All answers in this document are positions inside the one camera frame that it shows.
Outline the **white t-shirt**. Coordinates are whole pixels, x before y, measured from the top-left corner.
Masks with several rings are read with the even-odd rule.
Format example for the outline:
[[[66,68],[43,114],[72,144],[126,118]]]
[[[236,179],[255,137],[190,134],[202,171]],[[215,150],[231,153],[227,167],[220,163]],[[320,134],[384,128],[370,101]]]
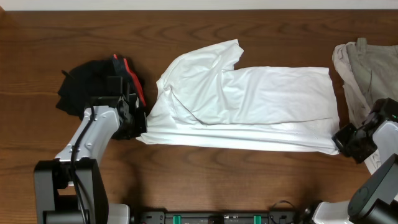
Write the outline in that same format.
[[[146,144],[337,154],[326,67],[246,67],[237,40],[177,57],[157,80]]]

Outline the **grey beige garment pile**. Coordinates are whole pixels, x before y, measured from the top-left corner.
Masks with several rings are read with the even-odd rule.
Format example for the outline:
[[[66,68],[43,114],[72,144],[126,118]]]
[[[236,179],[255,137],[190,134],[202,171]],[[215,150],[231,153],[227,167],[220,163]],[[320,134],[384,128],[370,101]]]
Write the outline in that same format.
[[[397,46],[369,45],[365,38],[335,47],[335,70],[343,80],[349,123],[362,126],[378,99],[397,102]],[[365,163],[371,174],[381,166],[375,152]]]

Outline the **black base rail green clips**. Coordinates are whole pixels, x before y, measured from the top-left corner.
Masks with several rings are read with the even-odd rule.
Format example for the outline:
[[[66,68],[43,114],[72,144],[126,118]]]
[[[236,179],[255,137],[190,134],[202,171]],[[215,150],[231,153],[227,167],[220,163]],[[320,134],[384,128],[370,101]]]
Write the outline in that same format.
[[[127,205],[110,204],[109,224],[303,224],[311,223],[309,213],[294,208],[273,208],[255,212],[169,212],[164,209],[133,210]]]

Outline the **black folded garment red trim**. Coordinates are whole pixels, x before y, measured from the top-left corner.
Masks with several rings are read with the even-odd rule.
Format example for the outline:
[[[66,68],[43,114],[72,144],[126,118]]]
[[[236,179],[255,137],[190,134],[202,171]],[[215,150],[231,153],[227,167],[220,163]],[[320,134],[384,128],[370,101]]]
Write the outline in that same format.
[[[114,54],[110,59],[91,60],[69,72],[62,71],[63,83],[56,108],[72,116],[83,118],[86,104],[92,96],[111,96],[107,89],[108,77],[122,77],[128,81],[130,92],[139,97],[139,106],[147,106],[144,96],[144,80],[137,74],[132,60]]]

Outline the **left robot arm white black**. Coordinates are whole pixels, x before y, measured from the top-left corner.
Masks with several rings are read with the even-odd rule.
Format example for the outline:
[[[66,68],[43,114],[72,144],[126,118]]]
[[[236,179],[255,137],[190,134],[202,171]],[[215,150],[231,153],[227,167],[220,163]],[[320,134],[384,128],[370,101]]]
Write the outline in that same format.
[[[111,139],[130,139],[146,128],[139,97],[92,97],[76,133],[54,159],[34,169],[38,223],[136,221],[130,206],[109,202],[99,164]]]

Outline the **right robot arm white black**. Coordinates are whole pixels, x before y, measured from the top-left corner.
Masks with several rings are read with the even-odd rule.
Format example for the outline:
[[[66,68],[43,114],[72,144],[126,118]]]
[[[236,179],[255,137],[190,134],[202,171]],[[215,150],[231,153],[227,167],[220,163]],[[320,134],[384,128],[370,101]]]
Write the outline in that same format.
[[[320,202],[306,210],[305,223],[397,224],[397,102],[378,99],[362,126],[348,124],[332,140],[356,163],[379,153],[381,166],[351,200]]]

